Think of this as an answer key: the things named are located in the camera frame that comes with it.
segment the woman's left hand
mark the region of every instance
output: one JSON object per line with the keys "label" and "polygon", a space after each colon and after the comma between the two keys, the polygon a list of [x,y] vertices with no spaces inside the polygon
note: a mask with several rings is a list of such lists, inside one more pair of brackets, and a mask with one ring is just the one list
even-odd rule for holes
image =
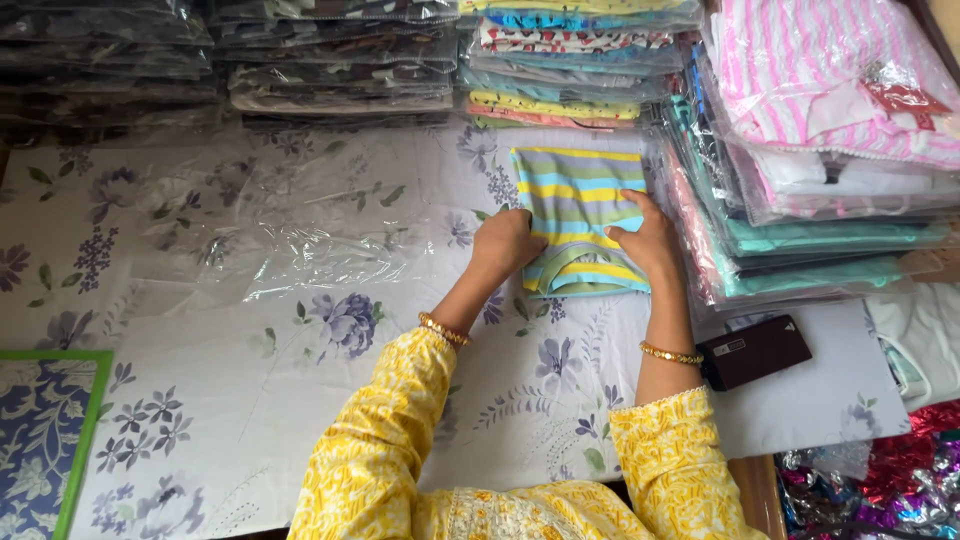
{"label": "woman's left hand", "polygon": [[473,257],[468,270],[501,285],[546,247],[546,238],[530,234],[533,214],[512,209],[488,217],[473,235]]}

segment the hand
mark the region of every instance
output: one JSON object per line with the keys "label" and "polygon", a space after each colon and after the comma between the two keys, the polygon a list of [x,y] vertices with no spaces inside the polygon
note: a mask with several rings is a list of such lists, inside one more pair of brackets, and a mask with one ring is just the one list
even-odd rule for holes
{"label": "hand", "polygon": [[473,235],[473,257],[468,269],[501,285],[546,247],[547,240],[530,235],[533,214],[526,209],[501,211],[488,217]]}
{"label": "hand", "polygon": [[627,257],[647,275],[651,285],[654,285],[654,281],[680,278],[684,265],[673,223],[646,193],[621,189],[620,194],[636,203],[643,212],[643,225],[636,233],[627,233],[619,227],[607,227],[604,229],[607,238],[620,244]]}

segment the pink striped garment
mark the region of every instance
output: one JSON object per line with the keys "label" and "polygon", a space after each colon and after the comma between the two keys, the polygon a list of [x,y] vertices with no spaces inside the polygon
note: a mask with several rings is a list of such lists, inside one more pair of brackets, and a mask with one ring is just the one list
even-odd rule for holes
{"label": "pink striped garment", "polygon": [[[960,170],[960,92],[896,0],[722,0],[718,77],[735,130],[753,143],[835,150]],[[859,82],[883,68],[953,113],[919,129]]]}

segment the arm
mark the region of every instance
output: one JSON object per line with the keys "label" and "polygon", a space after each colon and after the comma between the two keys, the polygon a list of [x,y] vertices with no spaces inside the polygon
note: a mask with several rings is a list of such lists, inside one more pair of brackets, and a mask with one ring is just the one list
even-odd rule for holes
{"label": "arm", "polygon": [[[432,311],[435,322],[467,333],[493,291],[540,252],[524,212],[501,212],[477,231],[468,269]],[[411,537],[420,468],[456,360],[425,328],[384,347],[371,382],[350,396],[310,456],[289,538]]]}
{"label": "arm", "polygon": [[[646,341],[695,354],[683,266],[673,225],[642,193],[624,196],[643,210],[636,233],[607,235],[647,274],[651,288]],[[657,538],[763,538],[743,521],[739,490],[719,450],[697,366],[644,355],[635,407],[610,414],[611,434],[634,512]]]}

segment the black power bank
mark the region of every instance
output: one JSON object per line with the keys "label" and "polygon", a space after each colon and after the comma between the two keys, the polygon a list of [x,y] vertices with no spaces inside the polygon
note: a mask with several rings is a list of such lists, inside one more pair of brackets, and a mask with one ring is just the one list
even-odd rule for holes
{"label": "black power bank", "polygon": [[701,375],[718,392],[813,358],[790,315],[698,343],[697,351]]}

